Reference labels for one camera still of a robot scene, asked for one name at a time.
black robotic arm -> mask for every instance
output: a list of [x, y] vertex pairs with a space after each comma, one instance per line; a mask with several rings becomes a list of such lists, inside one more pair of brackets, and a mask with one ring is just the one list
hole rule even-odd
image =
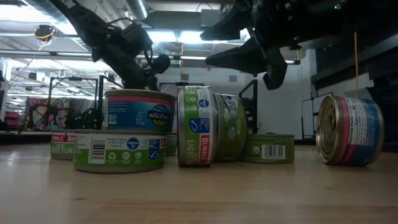
[[[158, 90], [157, 73], [163, 73], [170, 66], [168, 57], [159, 57], [161, 62], [153, 62], [147, 51], [152, 50], [152, 41], [147, 32], [134, 21], [124, 30], [105, 22], [91, 10], [75, 0], [50, 0], [68, 18], [85, 44], [92, 48], [93, 61], [103, 59], [122, 79], [125, 88]], [[142, 69], [135, 61], [140, 51], [144, 51], [149, 70]]]

wooden table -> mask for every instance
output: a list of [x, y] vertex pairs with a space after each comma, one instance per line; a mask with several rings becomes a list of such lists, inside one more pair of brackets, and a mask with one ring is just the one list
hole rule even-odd
[[49, 144], [0, 146], [0, 223], [397, 223], [398, 154], [369, 167], [318, 162], [214, 164], [89, 174], [50, 159]]

